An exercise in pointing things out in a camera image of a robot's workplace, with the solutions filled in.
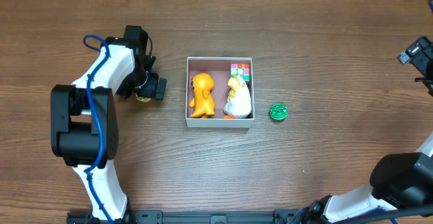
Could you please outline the gold lattice wheel toy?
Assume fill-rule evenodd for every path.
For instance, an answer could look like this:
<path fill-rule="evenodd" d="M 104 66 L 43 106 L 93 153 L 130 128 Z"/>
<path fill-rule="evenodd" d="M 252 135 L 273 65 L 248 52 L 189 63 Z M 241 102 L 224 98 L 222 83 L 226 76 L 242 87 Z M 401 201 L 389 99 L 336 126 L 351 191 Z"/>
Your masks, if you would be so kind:
<path fill-rule="evenodd" d="M 141 97 L 141 96 L 138 96 L 137 94 L 135 94 L 135 97 L 136 97 L 136 99 L 137 99 L 138 101 L 143 102 L 143 103 L 147 103 L 147 102 L 149 102 L 149 101 L 151 100 L 151 98 L 148 98 L 148 97 Z"/>

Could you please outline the orange dinosaur toy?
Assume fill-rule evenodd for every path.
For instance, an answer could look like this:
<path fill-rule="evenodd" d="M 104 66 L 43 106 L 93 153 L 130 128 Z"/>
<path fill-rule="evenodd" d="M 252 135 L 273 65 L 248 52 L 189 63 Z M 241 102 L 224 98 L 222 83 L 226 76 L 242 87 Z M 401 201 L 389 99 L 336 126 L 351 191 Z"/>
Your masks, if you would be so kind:
<path fill-rule="evenodd" d="M 191 80 L 193 99 L 189 103 L 194 108 L 191 118 L 209 118 L 215 115 L 215 102 L 211 95 L 214 88 L 214 80 L 207 73 L 199 73 Z"/>

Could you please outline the white box pink interior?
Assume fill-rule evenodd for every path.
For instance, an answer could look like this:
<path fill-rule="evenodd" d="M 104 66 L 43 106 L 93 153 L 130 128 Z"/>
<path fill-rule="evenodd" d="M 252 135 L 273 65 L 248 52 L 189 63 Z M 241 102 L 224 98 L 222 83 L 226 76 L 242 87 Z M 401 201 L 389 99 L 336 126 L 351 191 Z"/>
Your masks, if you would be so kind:
<path fill-rule="evenodd" d="M 247 118 L 242 119 L 224 119 L 225 113 L 223 107 L 227 103 L 230 87 L 228 80 L 232 77 L 230 74 L 230 65 L 232 63 L 250 65 L 250 82 L 247 86 L 250 90 L 252 100 L 252 112 Z M 194 108 L 189 107 L 193 99 L 191 88 L 192 78 L 199 73 L 207 73 L 214 80 L 214 88 L 211 95 L 215 102 L 215 115 L 209 118 L 191 118 Z M 252 58 L 212 58 L 212 57 L 188 57 L 187 58 L 187 86 L 185 99 L 185 119 L 188 127 L 210 127 L 210 128 L 250 128 L 254 121 L 254 83 Z"/>

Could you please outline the multicoloured puzzle cube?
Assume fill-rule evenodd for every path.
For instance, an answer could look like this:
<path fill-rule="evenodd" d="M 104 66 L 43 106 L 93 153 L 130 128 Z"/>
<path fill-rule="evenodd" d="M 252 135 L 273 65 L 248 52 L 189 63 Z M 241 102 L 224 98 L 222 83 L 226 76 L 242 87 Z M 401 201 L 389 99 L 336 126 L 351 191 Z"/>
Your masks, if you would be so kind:
<path fill-rule="evenodd" d="M 240 63 L 232 63 L 230 65 L 230 74 L 232 77 L 240 76 L 242 77 L 246 83 L 250 82 L 250 65 L 249 64 L 240 64 Z"/>

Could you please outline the white plush duck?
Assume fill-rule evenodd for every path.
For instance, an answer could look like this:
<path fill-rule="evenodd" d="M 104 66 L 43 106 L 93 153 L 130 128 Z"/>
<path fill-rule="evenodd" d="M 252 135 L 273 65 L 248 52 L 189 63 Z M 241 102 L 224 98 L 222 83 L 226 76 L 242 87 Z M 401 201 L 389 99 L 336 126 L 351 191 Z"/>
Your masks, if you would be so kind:
<path fill-rule="evenodd" d="M 246 81 L 240 75 L 234 75 L 228 80 L 230 91 L 227 103 L 223 107 L 224 119 L 247 118 L 252 112 L 252 100 Z"/>

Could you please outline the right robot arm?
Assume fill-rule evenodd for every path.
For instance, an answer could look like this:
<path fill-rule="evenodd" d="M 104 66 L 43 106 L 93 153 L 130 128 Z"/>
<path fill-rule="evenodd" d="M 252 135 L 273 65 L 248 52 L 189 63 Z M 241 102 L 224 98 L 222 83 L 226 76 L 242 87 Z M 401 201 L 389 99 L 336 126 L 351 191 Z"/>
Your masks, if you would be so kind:
<path fill-rule="evenodd" d="M 386 155 L 368 184 L 313 202 L 291 223 L 370 223 L 411 216 L 432 216 L 431 137 L 414 152 Z"/>

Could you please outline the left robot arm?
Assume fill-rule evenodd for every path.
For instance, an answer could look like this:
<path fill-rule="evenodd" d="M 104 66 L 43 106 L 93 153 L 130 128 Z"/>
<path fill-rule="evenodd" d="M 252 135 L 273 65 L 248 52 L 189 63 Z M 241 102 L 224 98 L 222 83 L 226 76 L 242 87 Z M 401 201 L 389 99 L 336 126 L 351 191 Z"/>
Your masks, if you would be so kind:
<path fill-rule="evenodd" d="M 163 100 L 167 80 L 152 68 L 150 36 L 140 26 L 126 26 L 122 37 L 105 39 L 88 71 L 69 85 L 51 90 L 51 149 L 81 178 L 92 204 L 70 212 L 67 223 L 137 223 L 114 166 L 119 144 L 114 97 Z"/>

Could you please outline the green lattice wheel toy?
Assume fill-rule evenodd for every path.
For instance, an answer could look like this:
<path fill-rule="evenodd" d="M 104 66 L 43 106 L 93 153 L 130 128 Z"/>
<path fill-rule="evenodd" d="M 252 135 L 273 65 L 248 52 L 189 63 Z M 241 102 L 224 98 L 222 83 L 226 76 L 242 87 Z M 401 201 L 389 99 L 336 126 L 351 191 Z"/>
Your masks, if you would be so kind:
<path fill-rule="evenodd" d="M 273 104 L 269 110 L 269 116 L 276 121 L 283 121 L 288 116 L 288 109 L 285 104 Z"/>

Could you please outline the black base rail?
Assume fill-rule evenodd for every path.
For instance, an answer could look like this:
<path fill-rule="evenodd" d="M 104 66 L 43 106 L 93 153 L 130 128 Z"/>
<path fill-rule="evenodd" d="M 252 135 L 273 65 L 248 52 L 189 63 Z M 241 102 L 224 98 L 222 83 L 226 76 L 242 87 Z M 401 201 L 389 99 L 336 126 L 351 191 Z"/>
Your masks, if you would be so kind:
<path fill-rule="evenodd" d="M 163 212 L 161 210 L 135 210 L 127 212 L 115 224 L 286 224 L 327 223 L 319 217 L 303 219 L 297 210 L 283 209 L 271 212 Z"/>

